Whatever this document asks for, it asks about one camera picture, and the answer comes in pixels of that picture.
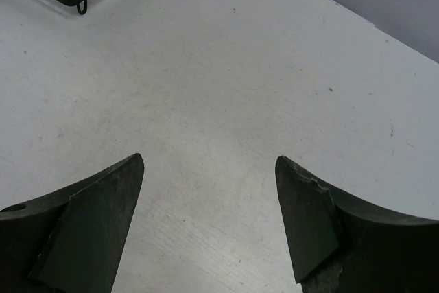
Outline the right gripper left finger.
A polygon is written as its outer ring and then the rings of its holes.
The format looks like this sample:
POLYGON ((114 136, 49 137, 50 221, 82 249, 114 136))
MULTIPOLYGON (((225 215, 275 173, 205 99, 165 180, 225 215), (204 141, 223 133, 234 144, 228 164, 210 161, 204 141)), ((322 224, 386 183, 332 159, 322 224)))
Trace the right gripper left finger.
POLYGON ((2 292, 111 292, 139 198, 139 153, 1 210, 2 292))

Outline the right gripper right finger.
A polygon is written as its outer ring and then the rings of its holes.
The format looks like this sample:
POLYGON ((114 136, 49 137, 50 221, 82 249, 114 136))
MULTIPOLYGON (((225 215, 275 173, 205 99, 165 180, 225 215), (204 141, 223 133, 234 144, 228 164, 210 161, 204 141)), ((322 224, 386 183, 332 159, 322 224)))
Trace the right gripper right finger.
POLYGON ((275 165, 294 278, 303 292, 437 292, 438 222, 386 209, 275 165))

